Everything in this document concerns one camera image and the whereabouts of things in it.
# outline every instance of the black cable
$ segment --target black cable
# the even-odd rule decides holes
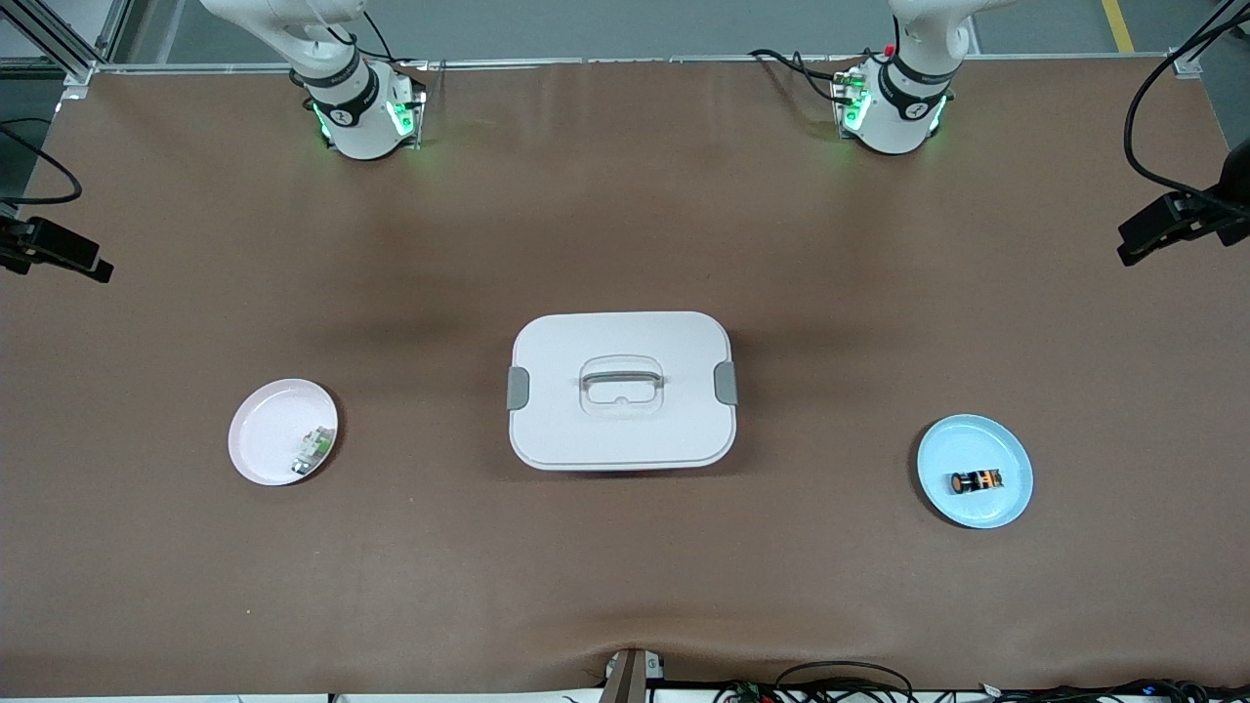
[[[1236,1],[1238,0],[1224,0],[1224,4],[1220,5],[1219,9],[1216,9],[1214,13],[1211,13],[1211,16],[1206,18],[1206,21],[1202,23],[1202,25],[1200,28],[1198,28],[1196,30],[1194,30],[1194,34],[1201,34],[1202,30],[1205,30],[1206,28],[1211,26],[1211,23],[1214,23],[1215,20],[1220,19],[1220,15],[1222,15],[1224,13],[1226,13],[1229,10],[1229,8],[1231,8],[1232,4],[1236,3]],[[1212,41],[1215,41],[1214,36],[1211,39],[1209,39],[1206,41],[1206,44],[1202,45],[1201,49],[1194,51],[1194,56],[1198,58],[1199,54],[1201,54],[1202,51],[1206,51],[1206,48],[1210,46]]]
[[[338,39],[339,44],[345,44],[348,46],[355,46],[356,45],[356,35],[351,34],[350,31],[348,33],[348,36],[350,36],[351,40],[346,40],[346,39],[339,36],[339,33],[334,31],[334,28],[330,26],[330,25],[325,25],[325,30],[330,33],[330,36]]]
[[[778,63],[780,63],[782,66],[790,69],[791,71],[804,73],[802,69],[799,68],[798,64],[795,64],[790,59],[786,59],[785,56],[782,56],[781,54],[778,54],[776,51],[774,51],[771,49],[756,49],[755,51],[751,51],[748,55],[749,56],[755,56],[756,59],[759,59],[760,56],[768,56],[770,59],[775,59]],[[814,70],[810,70],[810,69],[808,70],[808,73],[811,74],[814,78],[819,78],[821,80],[834,80],[834,74],[826,74],[826,73],[822,73],[822,71],[814,71]]]
[[[1238,10],[1236,13],[1234,13],[1232,16],[1235,16],[1235,18],[1236,16],[1244,16],[1246,14],[1246,10],[1250,10],[1250,3],[1246,3],[1245,5],[1242,5],[1242,8],[1240,10]],[[1238,28],[1232,28],[1230,31],[1239,31],[1239,29]],[[1208,39],[1206,44],[1202,44],[1201,46],[1199,46],[1198,49],[1195,49],[1194,50],[1194,58],[1196,59],[1196,58],[1201,56],[1202,51],[1206,51],[1212,44],[1215,44],[1216,39],[1219,39],[1219,35],[1215,35],[1215,36]]]
[[[914,692],[915,690],[914,687],[911,685],[911,680],[908,679],[908,677],[900,674],[899,672],[891,669],[890,667],[882,667],[881,664],[872,664],[870,662],[855,662],[855,660],[851,660],[851,659],[830,659],[828,662],[808,662],[806,664],[795,664],[794,667],[790,667],[789,669],[786,669],[786,670],[781,672],[780,674],[778,674],[778,678],[776,678],[775,682],[772,682],[772,685],[781,685],[781,682],[788,675],[798,673],[798,672],[801,672],[801,670],[805,670],[805,669],[831,669],[831,668],[836,668],[836,667],[855,668],[855,669],[872,669],[875,672],[886,673],[886,674],[890,674],[891,677],[901,680],[902,684],[905,687],[908,687],[909,692]]]
[[[65,174],[65,178],[70,180],[70,185],[74,186],[74,191],[70,193],[69,195],[58,195],[55,198],[0,198],[0,203],[5,203],[8,205],[60,205],[61,203],[78,200],[82,195],[82,184],[79,183],[79,179],[75,178],[69,169],[62,166],[60,161],[51,158],[46,151],[44,151],[39,146],[35,146],[34,144],[26,141],[25,139],[21,138],[20,134],[12,131],[4,124],[0,124],[0,134],[4,134],[9,139],[25,146],[29,151],[31,151],[40,159],[51,164],[52,168]]]
[[[811,89],[816,91],[816,95],[820,95],[821,98],[829,100],[830,103],[838,103],[839,105],[851,104],[851,100],[849,98],[830,95],[829,93],[821,90],[820,86],[816,85],[816,81],[812,78],[811,71],[808,70],[808,64],[802,63],[802,55],[799,54],[798,51],[794,53],[794,60],[796,64],[799,64],[799,70],[802,71],[804,78],[808,79],[808,85],[810,85]]]
[[[816,85],[816,80],[815,79],[819,78],[821,80],[830,80],[831,81],[831,80],[834,80],[834,74],[826,74],[824,71],[814,71],[814,70],[809,69],[808,64],[805,64],[802,61],[802,54],[799,54],[798,51],[794,53],[794,59],[792,60],[791,59],[786,59],[785,56],[782,56],[781,54],[778,54],[776,51],[774,51],[771,49],[756,49],[755,51],[751,51],[750,55],[755,56],[756,59],[759,59],[760,56],[769,56],[771,59],[776,59],[779,63],[781,63],[782,66],[790,69],[791,71],[799,71],[799,73],[801,73],[804,75],[804,78],[808,79],[808,85],[810,85],[811,89],[816,91],[816,95],[820,95],[821,98],[824,98],[825,100],[829,100],[830,103],[838,103],[839,105],[850,105],[850,103],[851,103],[850,99],[848,99],[848,98],[834,96],[834,95],[830,95],[830,94],[825,93],[824,90],[821,90],[820,86]]]
[[[371,16],[369,16],[369,10],[365,10],[365,21],[369,23],[369,26],[374,28],[374,34],[378,35],[378,41],[381,43],[382,51],[386,53],[386,60],[394,64],[395,63],[395,54],[390,53],[390,44],[386,44],[386,38],[382,36],[381,30],[378,29],[378,23],[375,23],[374,19]]]
[[[22,124],[22,123],[42,123],[45,125],[51,126],[52,120],[49,120],[46,118],[18,118],[15,120],[4,120],[4,121],[0,121],[0,125],[16,125],[16,124]]]
[[[1161,176],[1151,171],[1146,166],[1141,165],[1141,161],[1138,160],[1136,154],[1134,154],[1132,151],[1132,128],[1134,124],[1136,123],[1138,109],[1141,106],[1141,100],[1142,98],[1145,98],[1146,91],[1150,90],[1150,86],[1154,85],[1156,80],[1159,80],[1159,76],[1161,76],[1168,70],[1168,68],[1176,60],[1178,56],[1184,55],[1186,51],[1199,45],[1200,43],[1206,41],[1208,39],[1211,39],[1214,36],[1219,36],[1220,34],[1245,23],[1250,23],[1250,16],[1236,16],[1229,21],[1216,25],[1214,29],[1190,36],[1185,41],[1185,44],[1182,44],[1179,49],[1169,54],[1158,66],[1155,66],[1152,71],[1150,71],[1150,75],[1146,76],[1146,80],[1141,84],[1141,88],[1138,89],[1136,95],[1132,96],[1132,101],[1129,103],[1129,111],[1124,118],[1124,156],[1125,159],[1129,160],[1129,165],[1132,166],[1132,170],[1138,171],[1138,174],[1141,175],[1142,178],[1158,183],[1159,185],[1164,185],[1172,190],[1179,190],[1181,193],[1191,195],[1206,203],[1208,205],[1215,205],[1218,208],[1229,210],[1230,213],[1234,213],[1242,219],[1250,218],[1250,206],[1240,205],[1236,203],[1231,203],[1229,200],[1224,200],[1221,198],[1216,198],[1215,195],[1199,190],[1191,185],[1186,185],[1178,180]]]

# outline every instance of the green led light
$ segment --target green led light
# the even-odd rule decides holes
[[[396,105],[394,103],[388,103],[386,106],[390,108],[389,111],[391,114],[391,121],[395,123],[395,131],[398,131],[400,136],[412,134],[412,110],[409,110],[404,104]]]
[[[318,124],[321,125],[321,136],[326,138],[328,141],[332,141],[334,138],[330,136],[330,126],[325,124],[325,115],[321,114],[321,109],[312,104],[312,114],[316,115]]]
[[[868,90],[861,90],[859,96],[846,106],[846,119],[844,126],[850,130],[859,129],[864,124],[864,115],[872,106],[872,96]]]
[[[942,99],[938,103],[938,106],[934,108],[934,121],[929,123],[930,134],[932,134],[932,131],[938,129],[938,120],[941,119],[941,109],[945,106],[946,106],[946,98],[942,96]]]

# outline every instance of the box handle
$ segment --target box handle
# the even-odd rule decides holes
[[[664,377],[655,372],[598,372],[581,377],[582,385],[595,383],[650,383],[659,388],[664,385]]]

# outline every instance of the wire bundle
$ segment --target wire bundle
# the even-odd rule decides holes
[[[1228,8],[1230,8],[1231,5],[1232,0],[1226,0],[1202,24],[1202,26],[1198,28],[1198,31],[1191,34],[1190,38],[1185,40],[1184,44],[1180,45],[1179,49],[1168,54],[1168,56],[1158,66],[1155,66],[1152,71],[1150,71],[1150,75],[1146,76],[1146,80],[1141,84],[1141,88],[1138,89],[1136,95],[1132,96],[1132,101],[1129,103],[1129,113],[1124,118],[1124,156],[1125,159],[1128,159],[1129,165],[1132,166],[1132,170],[1138,171],[1138,174],[1140,174],[1142,178],[1148,180],[1151,180],[1154,183],[1158,183],[1159,185],[1164,185],[1172,190],[1179,190],[1186,195],[1191,195],[1192,198],[1201,200],[1206,205],[1215,206],[1222,210],[1225,215],[1221,219],[1214,221],[1211,224],[1211,229],[1220,229],[1224,226],[1238,224],[1240,221],[1250,221],[1250,205],[1224,200],[1221,198],[1211,195],[1210,193],[1206,193],[1205,190],[1194,188],[1192,185],[1188,185],[1151,171],[1150,169],[1144,166],[1141,161],[1138,160],[1138,156],[1132,150],[1132,129],[1136,123],[1138,109],[1141,106],[1142,98],[1146,96],[1146,93],[1150,90],[1150,86],[1154,85],[1156,80],[1159,80],[1159,76],[1161,76],[1168,70],[1168,68],[1171,66],[1174,61],[1176,61],[1178,58],[1185,56],[1190,51],[1195,51],[1195,55],[1201,54],[1221,34],[1230,31],[1234,28],[1238,28],[1245,23],[1250,23],[1250,3],[1246,3],[1246,5],[1244,5],[1240,10],[1234,13],[1232,19],[1220,23],[1212,28],[1211,24],[1220,15],[1222,15],[1224,11],[1228,10]]]

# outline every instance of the white storage box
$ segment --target white storage box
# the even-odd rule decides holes
[[[536,469],[706,467],[736,405],[729,335],[702,313],[548,315],[512,345],[509,435]]]

